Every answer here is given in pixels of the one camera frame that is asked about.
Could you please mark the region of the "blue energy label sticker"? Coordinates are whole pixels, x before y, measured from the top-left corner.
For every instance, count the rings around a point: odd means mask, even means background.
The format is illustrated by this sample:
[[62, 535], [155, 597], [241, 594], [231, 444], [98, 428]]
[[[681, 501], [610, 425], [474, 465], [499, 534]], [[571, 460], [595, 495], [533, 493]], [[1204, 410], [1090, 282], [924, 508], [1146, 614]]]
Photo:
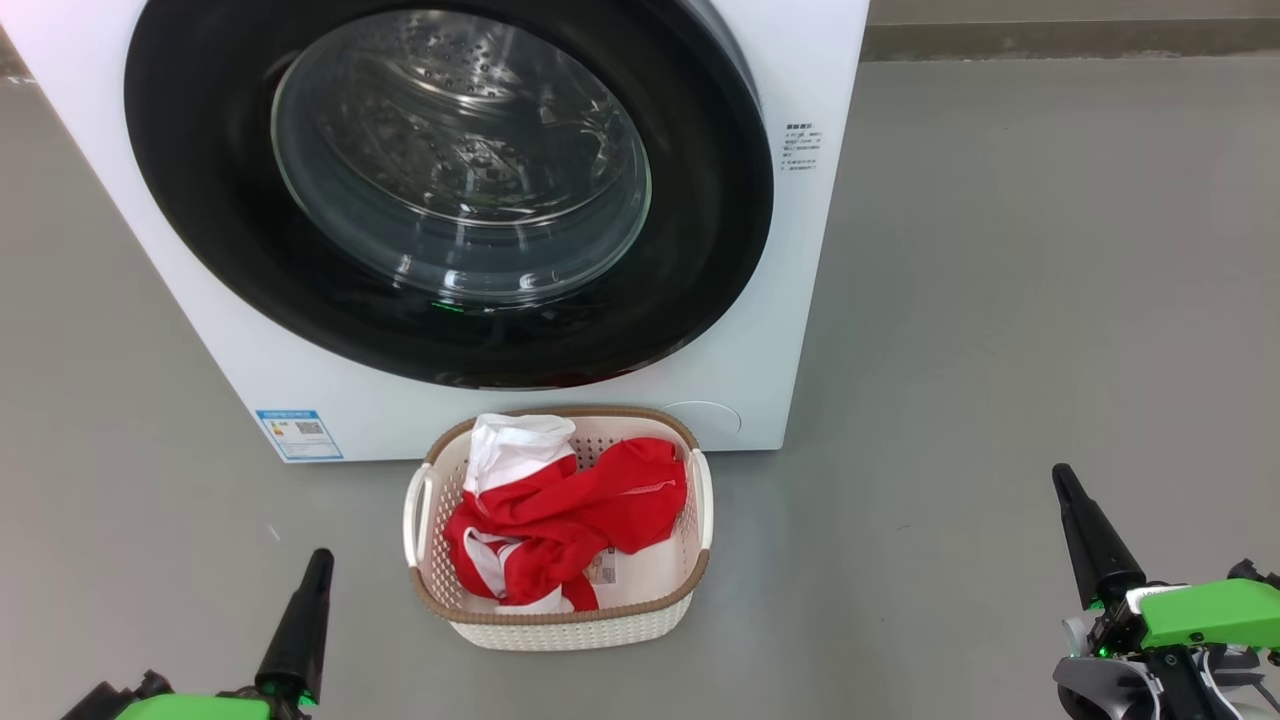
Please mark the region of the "blue energy label sticker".
[[314, 410], [256, 410], [253, 414], [284, 462], [338, 462], [346, 459]]

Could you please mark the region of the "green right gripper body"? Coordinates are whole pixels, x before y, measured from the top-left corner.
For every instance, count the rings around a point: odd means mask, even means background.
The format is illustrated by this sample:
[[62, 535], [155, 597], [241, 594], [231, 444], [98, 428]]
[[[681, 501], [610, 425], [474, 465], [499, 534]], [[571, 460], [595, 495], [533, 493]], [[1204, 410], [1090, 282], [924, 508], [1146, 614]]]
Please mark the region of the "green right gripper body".
[[1280, 651], [1280, 585], [1231, 578], [1198, 585], [1146, 585], [1103, 612], [1085, 634], [1085, 656], [1137, 656], [1152, 650], [1207, 644]]

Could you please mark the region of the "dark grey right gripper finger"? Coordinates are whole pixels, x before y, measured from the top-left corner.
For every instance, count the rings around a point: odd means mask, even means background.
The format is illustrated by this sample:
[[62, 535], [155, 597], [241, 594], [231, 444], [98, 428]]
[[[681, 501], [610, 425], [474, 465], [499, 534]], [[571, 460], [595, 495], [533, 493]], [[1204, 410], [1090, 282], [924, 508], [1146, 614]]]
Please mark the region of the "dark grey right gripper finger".
[[1146, 573], [1069, 464], [1053, 465], [1052, 482], [1082, 607], [1124, 603], [1128, 591], [1147, 584]]

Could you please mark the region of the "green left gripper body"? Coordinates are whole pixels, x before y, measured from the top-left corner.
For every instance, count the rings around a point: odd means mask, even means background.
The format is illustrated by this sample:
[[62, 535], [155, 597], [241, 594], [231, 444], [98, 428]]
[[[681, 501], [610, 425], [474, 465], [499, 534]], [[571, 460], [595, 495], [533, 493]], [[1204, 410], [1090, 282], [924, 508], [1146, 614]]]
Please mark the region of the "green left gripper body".
[[248, 685], [216, 694], [156, 694], [128, 705], [115, 720], [314, 720], [317, 707], [310, 691]]

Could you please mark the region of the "red garment with white stripe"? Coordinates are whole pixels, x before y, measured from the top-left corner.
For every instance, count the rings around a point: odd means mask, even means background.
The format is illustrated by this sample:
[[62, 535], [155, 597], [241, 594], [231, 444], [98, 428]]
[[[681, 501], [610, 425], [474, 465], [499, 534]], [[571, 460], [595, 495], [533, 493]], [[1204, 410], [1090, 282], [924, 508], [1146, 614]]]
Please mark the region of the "red garment with white stripe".
[[687, 492], [675, 445], [623, 439], [582, 468], [573, 455], [513, 484], [463, 498], [443, 536], [460, 583], [502, 612], [596, 610], [584, 575], [605, 548], [637, 553], [667, 541]]

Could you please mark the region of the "printed text label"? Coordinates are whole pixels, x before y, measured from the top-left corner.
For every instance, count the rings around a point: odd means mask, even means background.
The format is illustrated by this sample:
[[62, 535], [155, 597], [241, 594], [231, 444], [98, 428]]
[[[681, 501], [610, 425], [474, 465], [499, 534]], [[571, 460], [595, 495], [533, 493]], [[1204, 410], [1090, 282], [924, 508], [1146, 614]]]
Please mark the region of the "printed text label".
[[776, 154], [780, 172], [796, 173], [817, 169], [823, 156], [823, 138], [822, 128], [814, 123], [787, 123], [780, 136]]

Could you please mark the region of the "round white filter cover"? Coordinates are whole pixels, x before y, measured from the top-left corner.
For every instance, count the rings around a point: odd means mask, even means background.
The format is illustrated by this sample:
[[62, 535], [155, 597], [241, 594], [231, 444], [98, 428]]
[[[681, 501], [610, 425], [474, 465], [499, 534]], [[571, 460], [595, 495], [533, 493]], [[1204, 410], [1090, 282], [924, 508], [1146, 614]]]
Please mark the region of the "round white filter cover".
[[698, 438], [704, 436], [733, 437], [742, 427], [742, 419], [735, 410], [712, 401], [680, 401], [667, 404], [660, 410], [680, 420]]

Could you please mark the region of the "white washing machine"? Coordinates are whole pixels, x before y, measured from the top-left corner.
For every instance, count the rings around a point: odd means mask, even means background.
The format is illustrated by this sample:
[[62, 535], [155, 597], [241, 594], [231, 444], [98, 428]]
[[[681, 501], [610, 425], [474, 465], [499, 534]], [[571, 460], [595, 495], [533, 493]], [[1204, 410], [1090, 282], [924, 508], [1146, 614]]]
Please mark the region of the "white washing machine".
[[[777, 450], [870, 0], [687, 1], [748, 73], [763, 113], [774, 209], [762, 259], [728, 311], [687, 346], [613, 379], [534, 391], [435, 386], [361, 365], [271, 322], [200, 261], [147, 190], [127, 127], [127, 54], [147, 0], [0, 0], [0, 26], [247, 410], [316, 411], [346, 456], [338, 462], [422, 457], [451, 427], [483, 413], [660, 410], [690, 400], [723, 404], [742, 419], [733, 437], [695, 436], [705, 451]], [[782, 173], [780, 136], [799, 122], [822, 128], [823, 156], [814, 170]]]

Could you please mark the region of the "dark grey round glass door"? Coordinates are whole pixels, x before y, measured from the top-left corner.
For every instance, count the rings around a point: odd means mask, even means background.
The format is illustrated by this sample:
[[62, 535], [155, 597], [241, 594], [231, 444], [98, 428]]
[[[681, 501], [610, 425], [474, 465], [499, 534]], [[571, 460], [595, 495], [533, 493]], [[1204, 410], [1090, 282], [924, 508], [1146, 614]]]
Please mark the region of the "dark grey round glass door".
[[[611, 269], [541, 304], [453, 304], [352, 260], [292, 199], [271, 137], [282, 77], [332, 31], [406, 10], [525, 29], [623, 104], [652, 204]], [[302, 340], [435, 386], [561, 389], [669, 356], [742, 293], [774, 209], [756, 94], [689, 0], [147, 0], [124, 100], [147, 190], [223, 284]]]

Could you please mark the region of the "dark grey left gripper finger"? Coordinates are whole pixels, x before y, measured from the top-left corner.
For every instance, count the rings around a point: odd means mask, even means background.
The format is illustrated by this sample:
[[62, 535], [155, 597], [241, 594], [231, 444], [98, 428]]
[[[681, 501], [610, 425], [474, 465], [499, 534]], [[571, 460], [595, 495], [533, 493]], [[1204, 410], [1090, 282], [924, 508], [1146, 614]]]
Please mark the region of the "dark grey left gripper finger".
[[255, 674], [255, 685], [283, 701], [317, 701], [321, 692], [335, 559], [315, 550]]

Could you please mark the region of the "cream perforated laundry basket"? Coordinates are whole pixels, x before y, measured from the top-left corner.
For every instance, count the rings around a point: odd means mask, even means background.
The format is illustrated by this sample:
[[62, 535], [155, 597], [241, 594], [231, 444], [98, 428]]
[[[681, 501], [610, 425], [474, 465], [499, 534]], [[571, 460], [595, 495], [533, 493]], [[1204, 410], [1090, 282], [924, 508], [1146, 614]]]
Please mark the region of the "cream perforated laundry basket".
[[474, 419], [439, 436], [406, 491], [402, 543], [419, 601], [447, 620], [466, 641], [486, 650], [556, 652], [600, 650], [653, 641], [684, 619], [707, 573], [714, 536], [716, 501], [710, 468], [695, 434], [678, 418], [630, 406], [545, 407], [576, 425], [571, 443], [581, 466], [605, 448], [634, 437], [675, 443], [689, 478], [686, 500], [671, 539], [635, 555], [614, 553], [614, 582], [598, 591], [602, 606], [586, 612], [508, 614], [470, 593], [448, 559], [445, 520], [463, 498]]

